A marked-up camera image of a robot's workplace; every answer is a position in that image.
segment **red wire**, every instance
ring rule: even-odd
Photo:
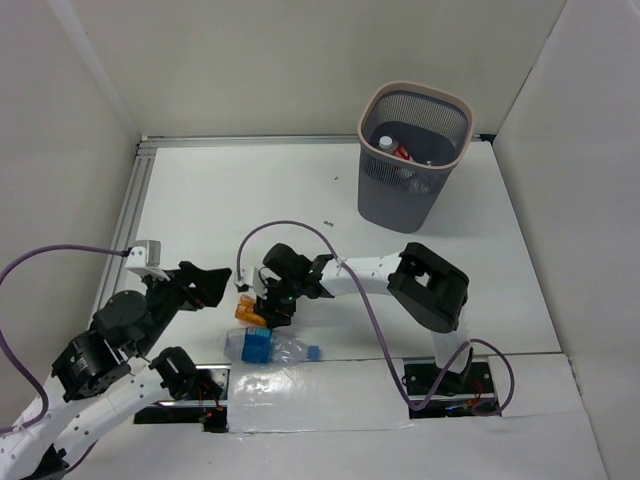
[[[207,384],[207,383],[204,383],[204,382],[201,382],[200,384],[201,384],[202,386],[204,386],[205,388],[207,388],[207,389],[211,390],[211,385],[209,385],[209,384]],[[217,398],[217,397],[215,397],[215,396],[213,396],[213,395],[212,395],[212,397],[213,397],[213,401],[214,401],[214,402],[216,402],[216,409],[217,409],[217,410],[222,410],[222,407],[220,407],[220,401],[218,400],[218,398]]]
[[[473,388],[476,389],[476,398],[472,400],[472,404],[476,404],[480,401],[480,397],[482,397],[484,391],[482,389],[482,384],[478,381],[477,378],[471,380],[471,385],[473,385]]]

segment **blue bottle cap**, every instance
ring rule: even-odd
[[[320,347],[317,345],[310,345],[309,350],[307,350],[307,358],[310,362],[317,362],[322,357],[322,351]]]

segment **white wall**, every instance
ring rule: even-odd
[[[398,79],[496,133],[564,3],[72,0],[135,122],[164,136],[355,133]]]
[[[613,480],[640,452],[638,3],[569,0],[495,143]]]
[[[0,2],[0,70],[0,264],[50,243],[108,246],[135,145],[46,2]],[[2,285],[0,325],[41,379],[86,326],[103,265],[54,253]],[[6,425],[34,393],[4,356],[0,385]]]

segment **trash can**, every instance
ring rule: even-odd
[[[381,87],[358,125],[358,211],[391,230],[412,233],[424,223],[474,131],[471,108],[460,98],[411,82]],[[415,162],[378,148],[388,136]]]

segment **orange object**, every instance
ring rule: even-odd
[[[267,321],[257,313],[253,312],[256,301],[249,295],[241,295],[236,307],[236,318],[243,322],[251,323],[258,327],[266,327]]]

